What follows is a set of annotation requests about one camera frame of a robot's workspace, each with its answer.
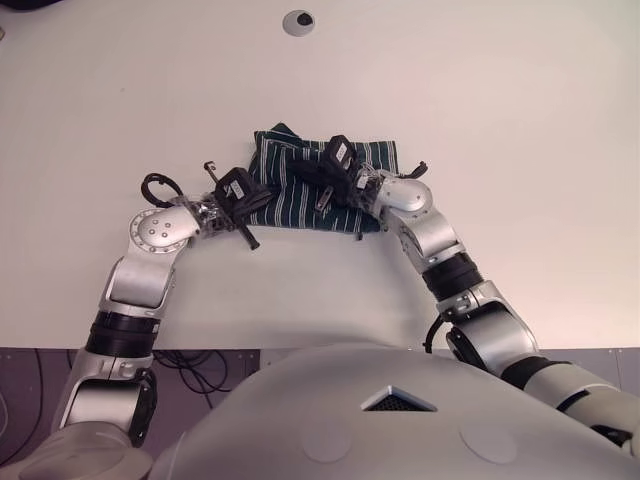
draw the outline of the black cable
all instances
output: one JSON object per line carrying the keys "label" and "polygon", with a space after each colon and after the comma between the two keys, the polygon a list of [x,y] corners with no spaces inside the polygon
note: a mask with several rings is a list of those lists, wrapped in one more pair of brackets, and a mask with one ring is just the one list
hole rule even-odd
{"label": "black cable", "polygon": [[[216,384],[212,384],[209,379],[196,368],[204,364],[214,354],[220,358],[223,365],[222,379]],[[163,367],[178,370],[178,374],[184,385],[191,392],[203,395],[210,409],[213,408],[213,404],[209,398],[210,394],[215,392],[228,393],[231,391],[230,389],[222,387],[229,377],[229,365],[224,355],[218,350],[200,350],[192,354],[181,351],[159,350],[154,352],[153,356]]]}
{"label": "black cable", "polygon": [[73,369],[73,362],[71,361],[71,350],[67,349],[65,351],[67,355],[67,365],[69,365],[69,370]]}
{"label": "black cable", "polygon": [[33,351],[36,354],[36,362],[38,362],[38,376],[40,377],[40,403],[38,405],[38,416],[36,418],[36,422],[33,425],[33,428],[31,429],[31,432],[29,433],[29,435],[27,435],[27,438],[25,438],[24,442],[22,442],[22,444],[17,448],[16,451],[14,451],[0,463],[0,467],[9,463],[13,459],[13,457],[18,455],[22,451],[22,449],[27,446],[31,438],[33,438],[33,435],[36,433],[36,430],[40,425],[40,420],[42,420],[42,410],[44,404],[44,375],[42,373],[42,360],[40,358],[40,352],[37,348],[34,348]]}
{"label": "black cable", "polygon": [[424,343],[422,344],[425,352],[433,353],[433,339],[436,337],[436,333],[438,333],[438,330],[442,327],[443,323],[444,319],[442,318],[442,315],[438,315],[436,320],[431,324],[431,327],[427,332],[427,336],[424,339]]}

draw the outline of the white table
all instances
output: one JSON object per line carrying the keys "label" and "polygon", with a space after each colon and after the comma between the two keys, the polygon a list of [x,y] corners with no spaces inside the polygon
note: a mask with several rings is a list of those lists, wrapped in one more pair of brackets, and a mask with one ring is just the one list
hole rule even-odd
{"label": "white table", "polygon": [[[0,345],[86,340],[151,171],[200,194],[254,130],[395,139],[545,348],[640,345],[638,4],[67,0],[0,12]],[[296,8],[314,32],[286,35]],[[157,346],[416,347],[391,235],[255,228],[188,251]]]}

